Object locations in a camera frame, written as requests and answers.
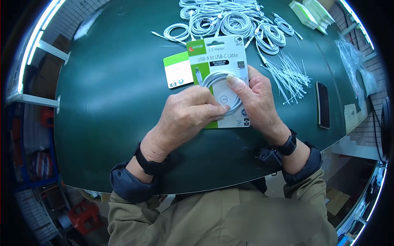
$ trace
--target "workbench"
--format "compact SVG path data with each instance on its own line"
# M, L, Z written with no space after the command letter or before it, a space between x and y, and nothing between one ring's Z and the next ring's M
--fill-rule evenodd
M303 60L307 75L313 78L312 88L298 104L283 105L284 98L273 78L260 67L254 41L246 49L247 62L271 80L276 110L283 122L301 141L323 150L346 135L344 106L356 104L357 111L360 108L334 43L339 31L336 24L328 27L328 35L312 30L299 21L289 2L260 3L271 20L271 12L277 13L303 37L301 47L296 37L286 37L281 50L290 53L300 67ZM163 58L186 49L159 47L177 43L151 33L162 33L174 23L188 24L179 17L178 0L112 0L107 5L87 35L70 46L56 91L56 98L61 96L60 113L54 119L56 154L64 183L100 192L112 191L110 170L132 158L137 143L158 122L168 96L191 86L168 88ZM278 55L266 57L280 64ZM317 124L316 81L328 88L328 130ZM278 172L279 167L263 165L256 158L265 145L253 127L203 129L178 148L183 162L159 178L157 194L217 189Z

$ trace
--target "floor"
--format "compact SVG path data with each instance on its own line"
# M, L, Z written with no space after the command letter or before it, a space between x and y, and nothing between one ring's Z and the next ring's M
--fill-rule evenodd
M345 164L351 159L350 157L340 157L338 154L334 154L331 152L331 149L327 149L322 152L322 169L325 171L324 180L329 183L336 183L336 178L334 175L342 169ZM267 191L265 195L270 197L284 197L283 193L283 186L285 185L285 181L282 175L282 172L278 172L276 175L268 175L265 177ZM78 190L68 187L69 190L69 198L70 203L72 205L77 204L83 199L83 196L79 193ZM168 208L174 199L174 195L169 195L158 207L160 212L164 211ZM89 243L89 245L108 245L109 234L107 232L108 226L108 212L109 212L109 205L108 203L96 203L100 209L100 216L102 221L105 223L100 230L91 232L84 236L85 240Z

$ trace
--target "cable bundle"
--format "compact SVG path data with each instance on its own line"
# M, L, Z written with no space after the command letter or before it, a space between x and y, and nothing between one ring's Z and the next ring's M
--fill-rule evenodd
M264 34L267 36L269 42L276 44L279 47L286 45L286 38L283 32L270 23L262 23L261 28L264 29Z
M231 11L223 17L220 30L225 35L240 35L246 39L253 33L253 25L256 28L256 24L252 24L247 15Z
M302 39L283 18L272 13L277 25L275 26L274 22L264 15L264 7L256 0L180 0L179 6L182 7L180 17L189 20L188 32L171 36L169 33L174 28L185 28L178 23L169 26L163 36L155 32L152 32L153 34L185 44L183 40L189 35L193 41L195 37L217 37L221 31L224 35L239 35L248 39L245 48L256 38L256 46L269 55L277 54L279 48L286 45L285 34L293 36L296 33Z
M199 8L197 6L184 7L180 10L180 17L184 20L190 20L190 11L193 11L193 15L199 13Z
M192 15L190 22L189 22L189 31L192 35L192 39L194 38L193 36L197 36L200 38L203 38L208 35L213 35L217 31L219 31L220 27L220 20L217 20L214 24L208 24L205 25L209 22L210 15L204 14L204 13L199 13L196 15Z

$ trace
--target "red plastic stool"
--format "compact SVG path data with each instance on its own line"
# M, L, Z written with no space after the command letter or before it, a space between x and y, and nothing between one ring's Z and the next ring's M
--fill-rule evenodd
M52 107L42 106L40 108L41 124L46 127L53 127L54 109Z
M99 208L96 204L87 204L85 201L82 201L73 207L67 215L75 229L81 234L88 234L103 225L98 216L98 212Z

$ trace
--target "clear plastic bag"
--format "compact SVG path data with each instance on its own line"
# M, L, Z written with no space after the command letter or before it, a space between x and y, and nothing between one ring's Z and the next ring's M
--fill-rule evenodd
M362 80L364 82L365 92L366 92L367 96L378 93L379 87L376 84L374 74L371 72L368 72L363 67L359 68L359 71L361 73Z
M85 36L89 29L92 27L93 23L96 21L97 17L101 14L104 9L100 9L98 11L92 12L88 15L81 23L74 35L74 40L80 39L81 37Z
M345 67L346 73L348 74L350 83L353 87L354 96L355 98L358 98L359 107L363 115L366 117L367 109L364 99L364 90L360 87L360 84L356 79L357 70L365 70L362 65L362 59L364 56L360 51L356 50L354 45L349 43L343 35L340 35L339 37L339 40L335 40L335 44L339 49L339 53L341 54L342 63Z

